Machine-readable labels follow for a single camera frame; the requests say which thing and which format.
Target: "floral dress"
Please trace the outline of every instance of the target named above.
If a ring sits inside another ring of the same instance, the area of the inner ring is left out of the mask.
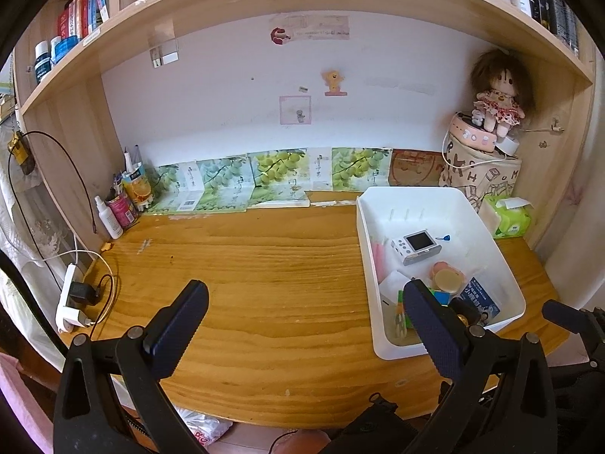
[[[507,123],[516,126],[521,123],[525,113],[515,102],[515,98],[499,90],[489,90],[477,94],[477,101],[473,103],[479,112],[485,118],[485,113],[489,112],[495,117],[497,123]]]

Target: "row of books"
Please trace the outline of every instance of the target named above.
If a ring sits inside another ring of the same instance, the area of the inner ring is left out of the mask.
[[[108,0],[70,1],[57,19],[57,36],[84,39],[110,18],[107,4]]]
[[[576,15],[564,0],[529,0],[534,20],[540,22],[576,56],[579,55]]]

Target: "blue booklet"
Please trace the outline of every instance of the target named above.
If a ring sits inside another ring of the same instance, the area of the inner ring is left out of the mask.
[[[491,297],[487,294],[485,289],[481,287],[481,284],[476,278],[471,278],[467,286],[464,287],[460,295],[462,300],[473,304],[481,313],[479,324],[481,326],[487,326],[491,321],[500,314],[500,309],[495,304]]]

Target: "white plastic bin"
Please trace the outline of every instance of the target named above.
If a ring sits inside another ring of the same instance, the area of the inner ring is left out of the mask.
[[[372,341],[376,354],[385,360],[427,353],[414,330],[408,330],[399,345],[394,344],[394,321],[385,320],[378,291],[376,268],[371,253],[371,240],[383,242],[410,233],[427,230],[433,237],[450,236],[438,241],[441,252],[427,260],[400,268],[409,278],[420,278],[427,286],[431,266],[446,261],[467,277],[479,283],[500,308],[487,329],[496,332],[525,312],[525,299],[488,230],[473,206],[455,188],[386,187],[369,188],[357,200],[357,231],[368,292]],[[396,259],[385,247],[386,273],[395,269]],[[396,295],[387,295],[397,302]]]

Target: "pink box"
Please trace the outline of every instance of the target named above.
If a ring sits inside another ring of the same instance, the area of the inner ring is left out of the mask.
[[[492,153],[495,149],[496,135],[473,126],[470,121],[467,123],[459,114],[454,114],[450,124],[452,136],[470,148]]]

